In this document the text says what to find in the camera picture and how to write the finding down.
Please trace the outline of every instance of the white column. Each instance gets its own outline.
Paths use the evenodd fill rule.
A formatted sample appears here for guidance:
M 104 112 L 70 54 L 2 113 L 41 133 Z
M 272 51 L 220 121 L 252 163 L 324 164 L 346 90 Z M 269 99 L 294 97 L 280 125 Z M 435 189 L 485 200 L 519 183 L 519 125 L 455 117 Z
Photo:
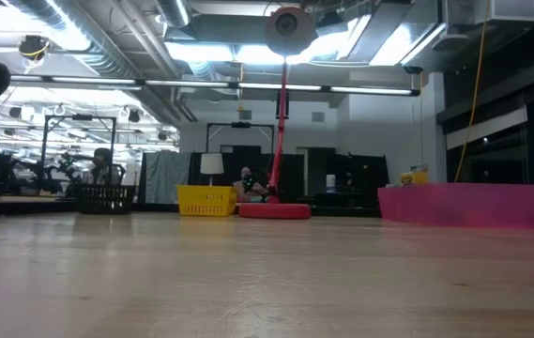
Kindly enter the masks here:
M 444 110 L 444 74 L 431 73 L 423 88 L 423 161 L 429 165 L 430 182 L 448 182 L 446 175 L 446 138 L 436 115 Z

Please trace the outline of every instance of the wooden table surface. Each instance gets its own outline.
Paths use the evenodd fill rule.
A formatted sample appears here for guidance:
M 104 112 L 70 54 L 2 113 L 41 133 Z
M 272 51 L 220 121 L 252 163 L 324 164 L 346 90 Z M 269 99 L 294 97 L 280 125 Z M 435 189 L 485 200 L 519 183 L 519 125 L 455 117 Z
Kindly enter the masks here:
M 534 231 L 5 217 L 0 337 L 534 338 Z

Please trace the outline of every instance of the white wall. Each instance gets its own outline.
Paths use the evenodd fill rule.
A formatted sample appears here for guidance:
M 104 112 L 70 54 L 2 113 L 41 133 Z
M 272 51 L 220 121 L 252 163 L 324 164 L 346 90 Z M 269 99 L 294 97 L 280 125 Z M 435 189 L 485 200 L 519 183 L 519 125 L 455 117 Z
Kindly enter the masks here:
M 188 101 L 188 106 L 202 122 L 181 126 L 181 152 L 205 151 L 206 122 L 238 121 L 235 101 Z M 278 122 L 274 101 L 246 101 L 244 108 L 252 110 L 252 123 Z M 385 155 L 391 183 L 400 183 L 400 174 L 419 164 L 428 164 L 430 181 L 446 182 L 445 137 L 435 121 L 443 109 L 443 75 L 437 73 L 430 75 L 422 98 L 348 95 L 338 109 L 326 102 L 291 102 L 283 151 L 295 154 L 298 147 L 319 146 L 344 155 Z M 312 112 L 325 112 L 326 122 L 313 123 Z M 220 151 L 221 145 L 261 146 L 263 153 L 270 152 L 270 141 L 254 129 L 225 127 L 211 139 L 209 151 Z
M 444 109 L 441 74 L 432 74 L 421 98 L 349 95 L 338 108 L 337 152 L 386 156 L 389 180 L 428 164 L 432 182 L 446 181 L 446 150 L 435 115 Z
M 181 126 L 180 152 L 204 152 L 206 150 L 206 122 L 231 123 L 239 121 L 236 101 L 221 101 L 210 103 L 206 100 L 190 100 L 188 107 L 200 120 L 197 123 L 188 123 Z M 252 100 L 244 101 L 243 107 L 252 110 L 252 124 L 275 125 L 277 137 L 277 123 L 275 118 L 275 101 Z M 290 118 L 285 121 L 285 140 L 283 152 L 296 154 L 298 147 L 336 146 L 336 114 L 330 109 L 327 102 L 290 102 Z M 325 113 L 325 122 L 312 122 L 313 112 Z M 212 127 L 210 134 L 217 131 Z M 270 129 L 263 128 L 270 135 Z M 261 146 L 263 153 L 270 153 L 271 143 L 266 136 L 255 128 L 248 130 L 224 127 L 210 139 L 210 149 L 215 152 L 226 146 Z

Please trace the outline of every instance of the yellow plastic bin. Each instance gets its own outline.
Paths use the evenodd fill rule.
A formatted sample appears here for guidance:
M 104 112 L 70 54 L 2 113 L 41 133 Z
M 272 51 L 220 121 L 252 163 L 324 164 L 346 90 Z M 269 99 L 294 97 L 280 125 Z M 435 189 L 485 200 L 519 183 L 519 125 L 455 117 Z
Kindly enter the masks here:
M 229 216 L 236 209 L 233 187 L 177 185 L 179 213 L 183 216 Z

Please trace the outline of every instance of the man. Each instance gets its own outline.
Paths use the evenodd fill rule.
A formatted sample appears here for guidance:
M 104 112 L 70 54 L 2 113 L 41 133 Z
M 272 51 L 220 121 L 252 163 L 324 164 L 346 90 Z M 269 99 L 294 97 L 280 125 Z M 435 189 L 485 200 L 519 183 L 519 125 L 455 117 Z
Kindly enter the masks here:
M 250 168 L 243 167 L 241 169 L 241 180 L 233 184 L 237 189 L 237 200 L 241 202 L 262 202 L 263 196 L 268 194 L 268 190 L 260 185 L 260 183 L 255 182 L 252 184 L 252 188 L 246 192 L 244 180 L 247 180 L 251 176 L 252 170 Z
M 108 148 L 98 148 L 94 151 L 94 167 L 90 171 L 84 173 L 83 182 L 85 184 L 97 184 L 106 185 L 108 181 L 108 174 L 110 172 L 110 166 L 113 163 L 113 154 Z M 112 176 L 110 179 L 111 185 L 117 185 L 120 183 L 120 176 L 118 174 L 118 168 L 113 167 Z

